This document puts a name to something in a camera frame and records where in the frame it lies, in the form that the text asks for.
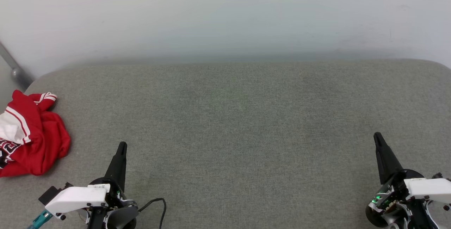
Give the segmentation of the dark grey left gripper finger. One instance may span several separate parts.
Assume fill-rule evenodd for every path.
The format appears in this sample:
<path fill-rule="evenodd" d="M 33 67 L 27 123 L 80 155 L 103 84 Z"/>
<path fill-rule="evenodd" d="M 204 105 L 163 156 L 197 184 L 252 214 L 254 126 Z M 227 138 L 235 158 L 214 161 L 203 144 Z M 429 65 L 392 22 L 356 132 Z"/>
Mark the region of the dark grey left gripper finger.
<path fill-rule="evenodd" d="M 113 180 L 123 192 L 125 191 L 126 154 L 127 143 L 121 141 L 105 174 L 105 178 Z"/>

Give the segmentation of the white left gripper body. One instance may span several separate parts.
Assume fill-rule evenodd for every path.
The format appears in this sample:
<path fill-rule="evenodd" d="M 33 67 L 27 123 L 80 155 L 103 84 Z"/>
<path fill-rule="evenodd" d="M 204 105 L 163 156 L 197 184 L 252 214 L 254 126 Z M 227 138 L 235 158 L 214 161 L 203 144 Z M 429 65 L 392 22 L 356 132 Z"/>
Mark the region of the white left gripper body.
<path fill-rule="evenodd" d="M 69 187 L 61 191 L 45 209 L 53 216 L 61 217 L 72 211 L 85 210 L 86 219 L 134 220 L 138 216 L 137 203 L 125 197 L 111 179 L 99 178 L 86 187 Z"/>

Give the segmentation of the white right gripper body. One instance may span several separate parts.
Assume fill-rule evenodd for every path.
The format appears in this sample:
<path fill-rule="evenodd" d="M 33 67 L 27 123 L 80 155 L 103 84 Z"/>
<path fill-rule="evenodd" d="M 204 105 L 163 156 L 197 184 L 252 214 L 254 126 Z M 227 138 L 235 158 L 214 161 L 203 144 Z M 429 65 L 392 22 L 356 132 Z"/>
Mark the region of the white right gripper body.
<path fill-rule="evenodd" d="M 427 179 L 404 169 L 376 192 L 366 207 L 366 218 L 378 228 L 444 228 L 433 218 L 432 204 L 451 211 L 451 181 Z"/>

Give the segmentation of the grey metal pole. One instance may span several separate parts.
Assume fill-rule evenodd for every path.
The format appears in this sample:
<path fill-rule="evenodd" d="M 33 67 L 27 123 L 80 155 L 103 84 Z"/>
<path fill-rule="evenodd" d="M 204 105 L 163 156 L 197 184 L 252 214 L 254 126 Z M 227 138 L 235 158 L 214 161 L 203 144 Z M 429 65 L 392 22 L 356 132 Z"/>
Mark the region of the grey metal pole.
<path fill-rule="evenodd" d="M 22 90 L 26 90 L 33 83 L 33 78 L 13 59 L 5 46 L 0 42 L 0 57 L 2 57 L 6 64 L 12 69 L 12 79 L 21 87 Z"/>

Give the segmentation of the red and white t-shirt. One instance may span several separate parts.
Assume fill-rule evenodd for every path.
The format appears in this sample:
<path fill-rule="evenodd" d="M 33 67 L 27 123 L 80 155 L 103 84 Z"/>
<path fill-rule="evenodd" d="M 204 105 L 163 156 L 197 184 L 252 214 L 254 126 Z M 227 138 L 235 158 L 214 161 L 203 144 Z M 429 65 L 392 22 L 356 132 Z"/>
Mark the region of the red and white t-shirt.
<path fill-rule="evenodd" d="M 51 108 L 57 95 L 19 90 L 0 114 L 0 178 L 44 175 L 68 154 L 71 139 Z"/>

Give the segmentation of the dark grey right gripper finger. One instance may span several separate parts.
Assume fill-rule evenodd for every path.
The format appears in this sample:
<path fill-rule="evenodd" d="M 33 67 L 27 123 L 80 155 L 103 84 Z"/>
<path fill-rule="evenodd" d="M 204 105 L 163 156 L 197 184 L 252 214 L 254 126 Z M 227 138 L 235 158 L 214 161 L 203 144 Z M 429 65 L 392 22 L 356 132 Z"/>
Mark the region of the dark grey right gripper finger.
<path fill-rule="evenodd" d="M 404 168 L 380 132 L 374 133 L 373 138 L 376 147 L 379 181 L 381 185 L 384 185 L 394 174 Z"/>

